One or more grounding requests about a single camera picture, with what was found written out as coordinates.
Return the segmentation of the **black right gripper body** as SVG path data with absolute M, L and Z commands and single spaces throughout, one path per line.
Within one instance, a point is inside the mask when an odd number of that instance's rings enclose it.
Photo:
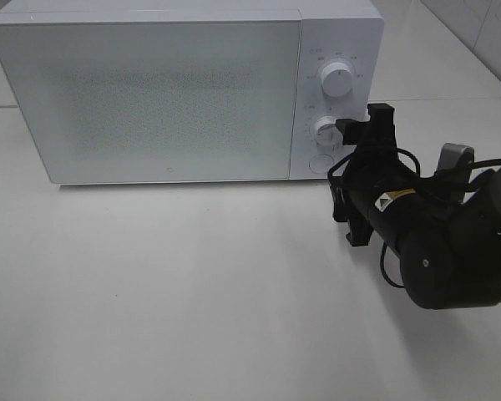
M 367 112 L 369 120 L 354 151 L 328 171 L 336 222 L 363 218 L 372 226 L 367 214 L 377 197 L 376 183 L 382 178 L 383 166 L 398 161 L 394 108 L 375 103 L 367 106 Z

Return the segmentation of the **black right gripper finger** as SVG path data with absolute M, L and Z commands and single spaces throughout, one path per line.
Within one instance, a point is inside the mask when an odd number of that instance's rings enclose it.
M 353 247 L 367 246 L 372 236 L 372 226 L 365 219 L 349 219 L 346 239 Z
M 342 134 L 343 145 L 357 145 L 366 129 L 366 122 L 354 119 L 337 119 L 335 126 Z

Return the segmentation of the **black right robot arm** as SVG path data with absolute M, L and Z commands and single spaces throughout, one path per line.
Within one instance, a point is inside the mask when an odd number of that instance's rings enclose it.
M 491 307 L 501 302 L 501 159 L 476 160 L 473 149 L 445 144 L 438 167 L 396 142 L 394 110 L 369 104 L 366 121 L 337 119 L 352 147 L 328 173 L 333 218 L 347 241 L 373 234 L 399 260 L 397 286 L 425 309 Z

